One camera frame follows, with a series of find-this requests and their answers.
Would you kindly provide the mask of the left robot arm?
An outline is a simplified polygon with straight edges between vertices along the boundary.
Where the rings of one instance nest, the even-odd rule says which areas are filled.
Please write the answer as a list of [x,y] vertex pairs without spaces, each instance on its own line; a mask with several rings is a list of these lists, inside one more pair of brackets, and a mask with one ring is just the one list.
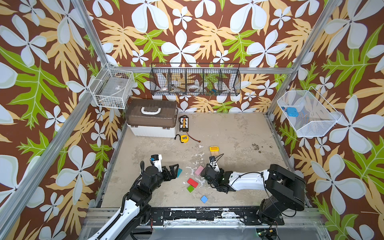
[[151,165],[145,167],[140,162],[141,173],[130,190],[123,196],[121,207],[90,240],[124,240],[141,224],[151,221],[151,205],[154,190],[163,182],[177,178],[179,165],[163,167],[161,160],[150,160]]

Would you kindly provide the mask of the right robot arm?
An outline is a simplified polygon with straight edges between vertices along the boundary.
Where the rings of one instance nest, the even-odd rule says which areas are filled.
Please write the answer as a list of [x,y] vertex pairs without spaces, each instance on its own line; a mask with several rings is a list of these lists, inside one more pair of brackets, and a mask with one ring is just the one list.
[[239,173],[225,172],[212,162],[202,170],[201,176],[213,189],[226,194],[242,190],[265,191],[267,198],[256,212],[257,223],[262,225],[279,224],[287,209],[296,213],[305,209],[306,181],[280,165],[272,164],[260,172]]

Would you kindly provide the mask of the yellow red striped block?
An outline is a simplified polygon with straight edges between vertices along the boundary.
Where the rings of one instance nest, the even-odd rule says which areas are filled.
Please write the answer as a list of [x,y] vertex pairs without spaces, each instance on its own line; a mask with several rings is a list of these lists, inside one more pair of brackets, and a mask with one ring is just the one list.
[[218,152],[219,147],[218,146],[210,146],[210,152]]

